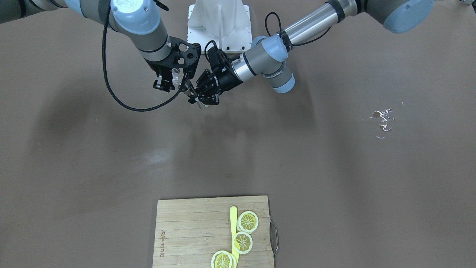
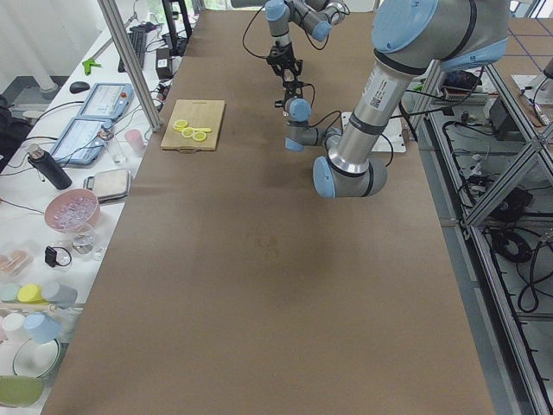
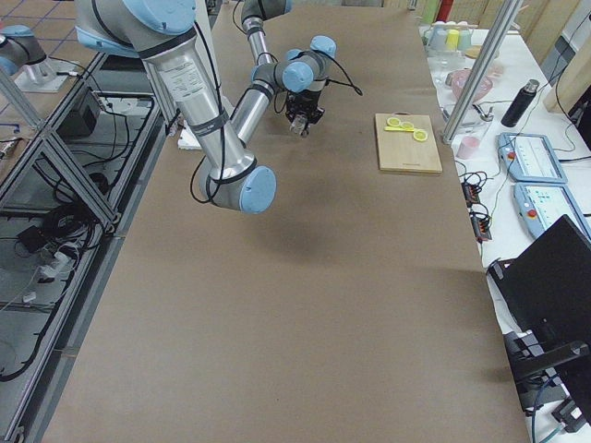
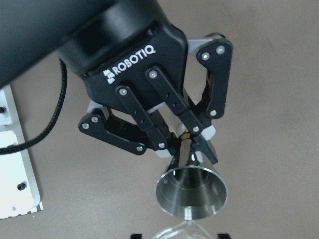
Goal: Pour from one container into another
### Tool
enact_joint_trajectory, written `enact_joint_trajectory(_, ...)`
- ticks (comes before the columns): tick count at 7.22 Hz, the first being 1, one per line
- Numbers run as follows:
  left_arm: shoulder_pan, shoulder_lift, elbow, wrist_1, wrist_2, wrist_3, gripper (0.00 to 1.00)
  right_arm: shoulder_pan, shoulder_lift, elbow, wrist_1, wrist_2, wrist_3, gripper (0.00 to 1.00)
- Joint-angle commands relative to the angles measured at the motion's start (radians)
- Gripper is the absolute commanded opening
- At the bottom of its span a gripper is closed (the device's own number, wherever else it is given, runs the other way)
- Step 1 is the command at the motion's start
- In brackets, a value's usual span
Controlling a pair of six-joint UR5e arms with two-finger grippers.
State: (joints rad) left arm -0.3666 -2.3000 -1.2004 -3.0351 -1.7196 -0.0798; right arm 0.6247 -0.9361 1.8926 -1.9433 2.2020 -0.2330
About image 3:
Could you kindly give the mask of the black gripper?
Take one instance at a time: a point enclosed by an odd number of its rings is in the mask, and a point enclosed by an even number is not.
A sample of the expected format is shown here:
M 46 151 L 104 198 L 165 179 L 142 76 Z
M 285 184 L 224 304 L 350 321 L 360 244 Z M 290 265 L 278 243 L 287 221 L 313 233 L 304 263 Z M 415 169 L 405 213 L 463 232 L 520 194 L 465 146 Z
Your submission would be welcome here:
M 319 107 L 321 90 L 303 90 L 301 92 L 287 92 L 285 115 L 290 123 L 297 116 L 303 116 L 309 125 L 315 125 L 324 115 L 324 109 Z

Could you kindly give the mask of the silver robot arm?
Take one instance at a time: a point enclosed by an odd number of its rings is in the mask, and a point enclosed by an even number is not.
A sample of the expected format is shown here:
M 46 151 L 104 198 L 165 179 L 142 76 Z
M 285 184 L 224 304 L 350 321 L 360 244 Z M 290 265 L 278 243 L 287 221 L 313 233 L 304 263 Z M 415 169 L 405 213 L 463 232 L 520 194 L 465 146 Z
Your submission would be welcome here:
M 273 56 L 266 43 L 264 22 L 282 16 L 292 9 L 290 0 L 247 0 L 243 2 L 240 26 L 247 35 L 247 41 L 256 66 L 273 62 Z
M 240 26 L 254 58 L 251 84 L 233 111 L 223 104 L 208 22 L 200 1 L 77 1 L 78 41 L 92 50 L 138 58 L 155 71 L 162 97 L 172 99 L 205 157 L 196 171 L 199 202 L 261 213 L 273 202 L 276 177 L 246 147 L 273 97 L 286 91 L 287 118 L 304 135 L 321 118 L 318 99 L 337 46 L 316 36 L 307 50 L 276 62 L 267 51 L 264 21 L 286 14 L 288 1 L 246 1 Z

